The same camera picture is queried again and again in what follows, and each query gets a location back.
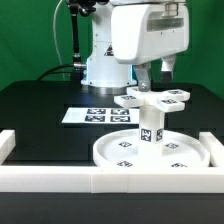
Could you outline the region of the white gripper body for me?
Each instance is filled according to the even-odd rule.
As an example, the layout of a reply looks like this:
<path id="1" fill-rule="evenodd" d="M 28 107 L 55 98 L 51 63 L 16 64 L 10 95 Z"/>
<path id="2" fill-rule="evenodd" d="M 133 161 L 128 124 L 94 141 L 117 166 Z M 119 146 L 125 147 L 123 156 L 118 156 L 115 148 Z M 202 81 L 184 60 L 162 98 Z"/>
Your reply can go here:
<path id="1" fill-rule="evenodd" d="M 116 6 L 111 16 L 114 57 L 139 65 L 185 51 L 189 13 L 184 3 Z"/>

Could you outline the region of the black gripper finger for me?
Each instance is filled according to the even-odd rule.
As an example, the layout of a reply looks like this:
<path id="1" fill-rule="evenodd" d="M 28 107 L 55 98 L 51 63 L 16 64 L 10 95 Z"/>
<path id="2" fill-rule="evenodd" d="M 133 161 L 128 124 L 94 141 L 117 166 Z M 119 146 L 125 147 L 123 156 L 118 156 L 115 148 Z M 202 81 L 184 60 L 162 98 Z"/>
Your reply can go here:
<path id="1" fill-rule="evenodd" d="M 173 80 L 173 70 L 176 62 L 176 55 L 169 55 L 161 59 L 160 80 L 162 83 L 170 83 Z"/>
<path id="2" fill-rule="evenodd" d="M 138 81 L 138 88 L 141 92 L 148 92 L 151 89 L 150 79 L 150 63 L 144 63 L 140 65 L 134 65 L 134 72 Z"/>

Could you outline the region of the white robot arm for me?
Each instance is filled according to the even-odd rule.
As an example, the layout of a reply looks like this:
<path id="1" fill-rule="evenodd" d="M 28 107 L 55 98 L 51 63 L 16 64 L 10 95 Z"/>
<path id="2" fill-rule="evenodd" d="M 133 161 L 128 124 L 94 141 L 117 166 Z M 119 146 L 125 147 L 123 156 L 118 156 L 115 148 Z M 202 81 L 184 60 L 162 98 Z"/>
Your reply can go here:
<path id="1" fill-rule="evenodd" d="M 84 87 L 100 94 L 135 85 L 148 91 L 155 60 L 162 61 L 160 80 L 171 82 L 176 55 L 189 45 L 186 0 L 98 0 L 94 7 Z"/>

